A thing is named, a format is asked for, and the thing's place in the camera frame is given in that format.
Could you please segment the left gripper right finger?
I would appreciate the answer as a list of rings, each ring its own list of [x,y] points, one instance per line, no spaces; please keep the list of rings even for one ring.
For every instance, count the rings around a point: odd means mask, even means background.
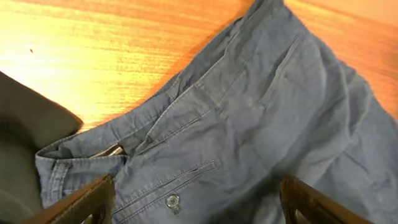
[[[287,224],[371,224],[296,177],[280,183],[280,201]]]

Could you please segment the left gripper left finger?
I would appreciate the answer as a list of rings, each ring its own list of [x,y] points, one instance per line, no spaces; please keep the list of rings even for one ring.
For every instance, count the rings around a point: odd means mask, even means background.
[[[110,224],[115,195],[111,176],[104,175],[23,224]]]

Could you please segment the black polo shirt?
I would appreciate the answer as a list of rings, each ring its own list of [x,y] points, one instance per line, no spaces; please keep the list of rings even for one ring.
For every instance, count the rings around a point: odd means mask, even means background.
[[[35,153],[82,124],[66,108],[1,74],[1,223],[20,223],[41,211]]]

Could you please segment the dark blue shorts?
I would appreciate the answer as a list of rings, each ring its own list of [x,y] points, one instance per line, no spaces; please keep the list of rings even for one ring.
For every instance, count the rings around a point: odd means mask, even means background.
[[[283,223],[283,175],[397,222],[397,121],[282,1],[256,1],[142,105],[35,164],[44,207],[110,174],[114,223]]]

